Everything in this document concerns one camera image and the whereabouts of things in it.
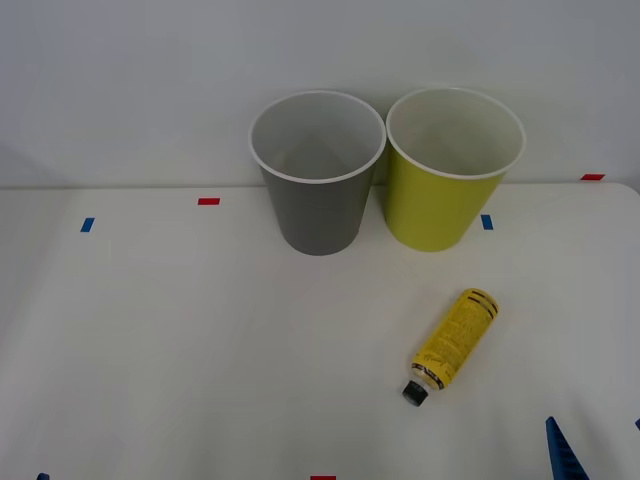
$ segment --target black cap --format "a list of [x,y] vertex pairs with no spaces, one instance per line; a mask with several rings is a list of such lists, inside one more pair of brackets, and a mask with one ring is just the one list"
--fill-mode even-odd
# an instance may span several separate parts
[[422,402],[424,402],[424,399],[429,396],[429,393],[416,382],[411,380],[409,381],[409,383],[407,383],[407,386],[404,387],[402,396],[406,398],[407,402],[409,402],[411,405],[419,407],[420,405],[422,405]]

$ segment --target yellow cup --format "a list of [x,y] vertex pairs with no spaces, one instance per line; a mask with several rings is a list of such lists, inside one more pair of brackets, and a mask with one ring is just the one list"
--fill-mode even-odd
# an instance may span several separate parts
[[387,225],[425,252],[458,243],[526,144],[511,110],[463,88],[402,97],[387,115],[387,135]]

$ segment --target cup rim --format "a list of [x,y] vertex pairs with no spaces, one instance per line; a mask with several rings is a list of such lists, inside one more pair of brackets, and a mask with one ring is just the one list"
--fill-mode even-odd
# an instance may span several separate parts
[[[253,131],[255,130],[255,127],[258,124],[258,121],[260,121],[260,119],[271,108],[275,107],[279,103],[282,103],[282,102],[285,102],[287,100],[290,100],[291,98],[301,97],[301,96],[305,96],[305,95],[330,95],[330,96],[343,97],[343,98],[346,98],[346,99],[349,99],[351,101],[355,101],[355,102],[359,103],[360,105],[364,106],[367,110],[369,110],[371,113],[373,113],[375,118],[376,118],[376,120],[378,121],[379,126],[380,126],[380,133],[381,133],[381,137],[382,137],[381,138],[381,142],[380,142],[380,146],[378,147],[378,150],[373,155],[373,157],[367,163],[365,163],[361,167],[357,168],[356,170],[353,170],[352,172],[345,173],[344,175],[340,175],[338,177],[329,177],[329,178],[300,178],[300,177],[293,177],[291,175],[287,175],[286,173],[279,172],[278,170],[274,169],[273,167],[270,167],[264,161],[262,161],[262,159],[259,157],[259,155],[256,153],[255,149],[253,148]],[[376,109],[374,109],[371,105],[369,105],[364,100],[359,99],[358,97],[354,97],[353,95],[349,95],[348,93],[338,92],[338,91],[335,91],[335,90],[322,90],[322,89],[320,89],[320,90],[306,90],[304,92],[292,93],[291,95],[287,95],[285,97],[281,97],[278,100],[276,100],[274,102],[271,102],[269,105],[267,105],[256,116],[256,118],[251,123],[251,127],[249,128],[249,149],[251,150],[251,155],[253,156],[253,159],[258,163],[258,165],[260,165],[267,172],[271,173],[272,175],[275,175],[276,177],[280,177],[280,178],[282,178],[284,180],[289,180],[291,182],[304,183],[304,184],[308,184],[308,185],[323,185],[323,184],[327,184],[327,183],[336,183],[336,182],[341,182],[342,180],[347,180],[349,178],[355,177],[356,175],[359,175],[360,173],[364,172],[365,170],[367,170],[369,167],[371,167],[373,164],[376,163],[376,160],[378,160],[378,158],[380,158],[380,155],[382,155],[382,152],[384,151],[384,147],[386,146],[386,144],[387,144],[387,128],[386,128],[386,125],[384,123],[384,120],[382,120],[382,117],[376,111]]]
[[[456,90],[458,92],[469,93],[471,95],[475,95],[484,100],[487,100],[490,103],[493,103],[494,105],[499,107],[501,110],[503,110],[516,123],[516,125],[518,126],[518,130],[520,131],[520,136],[522,137],[522,144],[520,145],[520,151],[518,151],[518,154],[514,157],[514,159],[504,167],[498,170],[494,170],[493,172],[483,173],[480,175],[459,175],[456,173],[441,172],[440,170],[436,170],[435,168],[427,167],[426,165],[423,165],[417,160],[414,160],[413,158],[411,158],[410,155],[407,155],[407,153],[402,148],[400,148],[400,146],[396,143],[395,139],[393,138],[393,134],[391,132],[391,116],[393,115],[393,112],[396,110],[396,108],[399,105],[403,104],[404,102],[409,100],[411,97],[420,95],[425,92],[435,91],[435,90],[449,90],[449,91]],[[438,175],[439,177],[453,178],[456,180],[482,180],[485,178],[492,178],[492,177],[501,175],[505,173],[507,170],[509,170],[511,167],[513,167],[518,162],[518,160],[520,160],[527,146],[527,134],[524,130],[524,125],[522,124],[522,121],[518,118],[518,116],[515,113],[513,113],[513,111],[509,107],[507,107],[501,101],[496,100],[495,98],[485,93],[478,92],[476,90],[472,90],[470,88],[464,88],[464,87],[430,87],[430,88],[422,88],[420,90],[414,90],[413,92],[409,92],[405,96],[396,100],[396,102],[393,104],[393,106],[389,110],[389,113],[387,113],[385,125],[387,127],[387,138],[389,139],[389,142],[391,143],[393,148],[395,148],[395,150],[400,155],[402,155],[404,159],[406,159],[408,162],[410,162],[414,166],[418,167],[420,170],[423,170],[428,173],[432,173],[434,175]]]

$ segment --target blue tape marker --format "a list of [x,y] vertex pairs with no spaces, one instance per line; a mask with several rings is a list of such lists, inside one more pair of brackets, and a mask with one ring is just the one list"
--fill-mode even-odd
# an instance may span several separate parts
[[485,230],[493,230],[493,222],[491,221],[491,215],[480,215],[482,219],[482,226]]
[[81,233],[89,233],[91,231],[91,227],[93,227],[93,221],[95,218],[87,217],[84,219],[84,223],[82,224],[82,228],[80,229]]

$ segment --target red tape marker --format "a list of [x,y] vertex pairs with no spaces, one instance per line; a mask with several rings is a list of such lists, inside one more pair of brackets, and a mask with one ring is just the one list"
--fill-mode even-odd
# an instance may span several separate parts
[[580,180],[588,180],[592,182],[599,182],[604,178],[604,173],[587,173],[582,176]]
[[219,198],[199,198],[198,205],[220,205]]

